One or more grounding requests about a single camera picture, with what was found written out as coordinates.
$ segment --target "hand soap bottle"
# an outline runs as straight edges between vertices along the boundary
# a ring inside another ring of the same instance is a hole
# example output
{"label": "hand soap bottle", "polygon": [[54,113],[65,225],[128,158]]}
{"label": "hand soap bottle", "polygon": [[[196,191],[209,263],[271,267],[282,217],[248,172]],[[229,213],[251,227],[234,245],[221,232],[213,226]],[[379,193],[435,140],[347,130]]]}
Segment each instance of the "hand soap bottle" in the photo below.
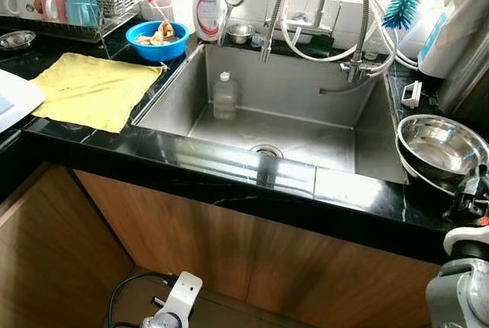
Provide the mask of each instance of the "hand soap bottle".
{"label": "hand soap bottle", "polygon": [[193,0],[193,23],[197,36],[204,41],[216,41],[225,8],[222,0]]}
{"label": "hand soap bottle", "polygon": [[229,72],[222,72],[219,81],[214,85],[213,101],[216,119],[232,120],[236,116],[238,85],[230,78]]}

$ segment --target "black cable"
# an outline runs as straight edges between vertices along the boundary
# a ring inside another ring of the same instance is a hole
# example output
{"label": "black cable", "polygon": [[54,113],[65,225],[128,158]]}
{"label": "black cable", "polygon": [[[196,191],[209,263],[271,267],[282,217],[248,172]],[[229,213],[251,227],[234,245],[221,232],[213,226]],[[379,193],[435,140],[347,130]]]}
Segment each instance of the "black cable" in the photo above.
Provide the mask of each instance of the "black cable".
{"label": "black cable", "polygon": [[133,324],[133,323],[127,323],[127,322],[117,322],[114,323],[110,326],[110,328],[116,328],[117,326],[128,326],[129,328],[139,328],[138,325]]}
{"label": "black cable", "polygon": [[[160,278],[163,278],[163,281],[168,284],[169,286],[174,286],[175,285],[175,282],[177,280],[177,276],[174,276],[172,274],[164,274],[164,273],[159,273],[159,272],[142,272],[142,273],[139,273],[139,274],[135,274],[134,276],[131,276],[129,278],[126,278],[125,280],[123,280],[123,282],[121,282],[120,284],[118,284],[115,289],[113,290],[112,292],[112,295],[110,297],[110,302],[108,303],[108,309],[107,309],[107,328],[115,328],[118,326],[124,326],[123,324],[132,324],[132,323],[124,323],[124,322],[120,322],[120,323],[116,323],[115,325],[112,323],[112,310],[114,308],[114,301],[115,301],[115,297],[117,295],[117,293],[119,292],[119,290],[121,288],[123,288],[127,283],[135,280],[135,279],[138,279],[138,278],[142,278],[142,277],[149,277],[149,276],[154,276],[154,277],[160,277]],[[130,325],[129,327],[136,327],[138,328],[139,325],[135,325],[135,324],[132,324]]]}

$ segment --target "wooden cabinet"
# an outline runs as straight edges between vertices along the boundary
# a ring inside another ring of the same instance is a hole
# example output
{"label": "wooden cabinet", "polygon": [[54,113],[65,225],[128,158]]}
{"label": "wooden cabinet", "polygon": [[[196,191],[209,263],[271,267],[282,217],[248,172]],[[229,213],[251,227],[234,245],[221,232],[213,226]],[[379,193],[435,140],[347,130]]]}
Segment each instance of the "wooden cabinet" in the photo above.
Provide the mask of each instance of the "wooden cabinet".
{"label": "wooden cabinet", "polygon": [[137,265],[320,328],[429,325],[439,266],[76,172]]}
{"label": "wooden cabinet", "polygon": [[73,178],[53,167],[0,216],[0,326],[101,326],[132,266]]}

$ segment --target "blue bowl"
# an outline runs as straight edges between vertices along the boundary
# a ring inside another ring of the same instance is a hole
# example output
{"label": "blue bowl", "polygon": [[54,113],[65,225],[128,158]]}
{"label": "blue bowl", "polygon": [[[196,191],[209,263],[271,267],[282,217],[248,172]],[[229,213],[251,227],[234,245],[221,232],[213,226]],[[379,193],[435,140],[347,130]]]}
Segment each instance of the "blue bowl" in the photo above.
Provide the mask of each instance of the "blue bowl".
{"label": "blue bowl", "polygon": [[160,26],[161,21],[148,21],[137,24],[126,31],[125,38],[130,45],[136,48],[139,56],[152,62],[164,62],[172,60],[185,52],[186,41],[189,40],[189,29],[184,24],[170,22],[175,30],[175,35],[180,39],[166,45],[144,45],[136,40],[141,36],[153,36]]}

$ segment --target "sink drain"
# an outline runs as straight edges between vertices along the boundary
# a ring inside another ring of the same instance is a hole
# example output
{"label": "sink drain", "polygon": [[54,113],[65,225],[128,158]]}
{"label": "sink drain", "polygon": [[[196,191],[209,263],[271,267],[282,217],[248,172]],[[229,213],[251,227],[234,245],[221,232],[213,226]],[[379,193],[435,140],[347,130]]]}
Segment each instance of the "sink drain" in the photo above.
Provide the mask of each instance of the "sink drain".
{"label": "sink drain", "polygon": [[283,158],[282,151],[272,145],[256,145],[253,146],[250,151],[265,154],[267,156],[273,156],[275,158]]}

